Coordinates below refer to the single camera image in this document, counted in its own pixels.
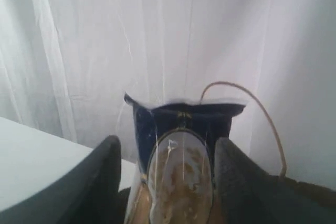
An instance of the transparent plastic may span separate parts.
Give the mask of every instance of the transparent plastic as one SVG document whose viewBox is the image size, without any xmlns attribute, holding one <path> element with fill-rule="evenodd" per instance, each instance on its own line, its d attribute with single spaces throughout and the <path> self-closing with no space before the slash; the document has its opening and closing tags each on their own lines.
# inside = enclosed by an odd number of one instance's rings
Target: transparent plastic
<svg viewBox="0 0 336 224">
<path fill-rule="evenodd" d="M 139 151 L 125 224 L 224 223 L 214 179 L 216 141 L 244 105 L 176 102 L 133 106 Z"/>
</svg>

